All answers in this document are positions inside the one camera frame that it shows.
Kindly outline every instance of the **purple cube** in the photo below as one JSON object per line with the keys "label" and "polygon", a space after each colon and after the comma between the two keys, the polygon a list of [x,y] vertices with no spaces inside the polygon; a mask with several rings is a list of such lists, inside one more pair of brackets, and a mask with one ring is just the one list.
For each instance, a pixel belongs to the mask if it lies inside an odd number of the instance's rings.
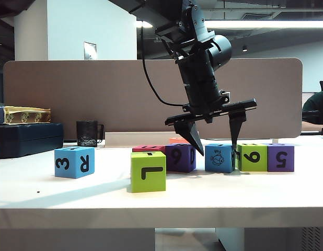
{"label": "purple cube", "polygon": [[265,144],[267,145],[268,172],[294,171],[294,145]]}
{"label": "purple cube", "polygon": [[195,148],[192,145],[166,145],[165,152],[167,171],[189,173],[195,169]]}

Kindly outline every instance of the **person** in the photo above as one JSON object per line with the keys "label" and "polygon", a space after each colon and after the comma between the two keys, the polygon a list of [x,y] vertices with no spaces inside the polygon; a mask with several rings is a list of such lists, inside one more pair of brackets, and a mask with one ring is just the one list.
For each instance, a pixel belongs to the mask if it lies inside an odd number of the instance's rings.
{"label": "person", "polygon": [[323,91],[313,94],[304,103],[302,111],[318,111],[315,116],[302,118],[302,131],[322,131],[323,128]]}

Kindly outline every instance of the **beige partition panel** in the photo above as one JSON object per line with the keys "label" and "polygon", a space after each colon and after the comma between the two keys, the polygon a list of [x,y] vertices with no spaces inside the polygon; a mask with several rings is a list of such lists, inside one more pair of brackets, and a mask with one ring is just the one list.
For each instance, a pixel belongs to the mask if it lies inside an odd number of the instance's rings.
{"label": "beige partition panel", "polygon": [[[187,103],[173,60],[147,61],[150,78],[168,101]],[[301,131],[302,64],[298,59],[234,59],[215,72],[231,101],[256,98],[241,138],[292,138]],[[169,116],[181,107],[160,103],[151,91],[142,61],[12,61],[4,66],[5,105],[51,108],[76,138],[75,121],[98,120],[107,131],[170,131]],[[228,117],[198,123],[201,138],[229,138]]]}

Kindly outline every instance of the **black cable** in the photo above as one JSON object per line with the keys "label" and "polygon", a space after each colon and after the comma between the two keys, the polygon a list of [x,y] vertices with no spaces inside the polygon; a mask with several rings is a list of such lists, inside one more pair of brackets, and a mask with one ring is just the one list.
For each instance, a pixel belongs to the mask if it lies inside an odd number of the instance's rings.
{"label": "black cable", "polygon": [[168,102],[163,101],[163,100],[160,98],[160,96],[158,95],[158,93],[156,92],[155,88],[153,87],[153,85],[152,85],[152,83],[151,83],[151,81],[150,81],[149,75],[148,75],[148,73],[147,73],[146,66],[145,66],[143,30],[144,30],[144,27],[143,27],[143,23],[142,23],[142,26],[141,26],[142,62],[143,62],[143,69],[144,69],[144,73],[145,73],[146,79],[147,79],[147,81],[148,81],[148,83],[149,83],[149,86],[151,87],[152,91],[154,92],[154,94],[156,95],[156,97],[158,98],[158,100],[159,100],[160,102],[162,102],[163,104],[168,105],[168,106],[184,106],[184,105],[180,105],[180,104],[172,104],[172,103],[168,103]]}

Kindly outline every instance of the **white pillar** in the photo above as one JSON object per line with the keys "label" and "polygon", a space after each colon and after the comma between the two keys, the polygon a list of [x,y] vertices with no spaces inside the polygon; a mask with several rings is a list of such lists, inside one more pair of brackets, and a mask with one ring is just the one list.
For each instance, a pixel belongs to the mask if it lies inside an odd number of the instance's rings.
{"label": "white pillar", "polygon": [[15,60],[48,60],[47,0],[14,17]]}

